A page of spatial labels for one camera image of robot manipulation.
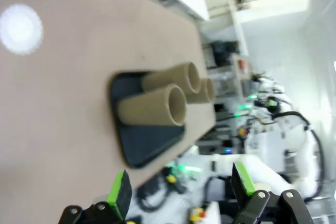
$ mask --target bolt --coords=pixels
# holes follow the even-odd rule
[[[288,197],[288,198],[292,198],[292,197],[294,197],[294,195],[289,191],[288,193],[286,193],[286,196]]]
[[[78,210],[76,208],[71,208],[70,212],[74,215],[78,212]]]
[[[261,192],[258,193],[258,196],[259,196],[260,198],[265,198],[265,197],[266,197],[266,194],[263,193],[263,192],[261,191]]]
[[[100,205],[98,206],[98,209],[99,209],[99,210],[104,210],[104,209],[105,209],[105,206],[104,206],[103,204],[100,204]]]

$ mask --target beige tabletop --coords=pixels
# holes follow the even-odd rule
[[[120,154],[107,98],[115,73],[193,61],[206,69],[196,27],[147,0],[0,0],[39,15],[44,38],[28,55],[0,43],[0,223],[58,223],[70,204],[107,194]],[[188,105],[186,133],[143,169],[135,188],[215,123],[211,105]]]

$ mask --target green strip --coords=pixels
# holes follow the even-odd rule
[[[250,175],[248,175],[248,172],[247,172],[245,166],[243,165],[243,163],[238,163],[237,162],[237,163],[235,163],[235,165],[236,165],[238,174],[240,176],[241,182],[243,182],[246,194],[248,196],[251,196],[256,191],[256,187],[255,187]]]
[[[119,190],[121,187],[121,181],[122,177],[124,175],[124,172],[118,172],[116,179],[114,180],[112,189],[110,191],[110,194],[106,200],[106,202],[116,211],[116,214],[119,216],[119,218],[122,220],[122,216],[120,214],[120,211],[117,206],[117,199],[119,195]]]

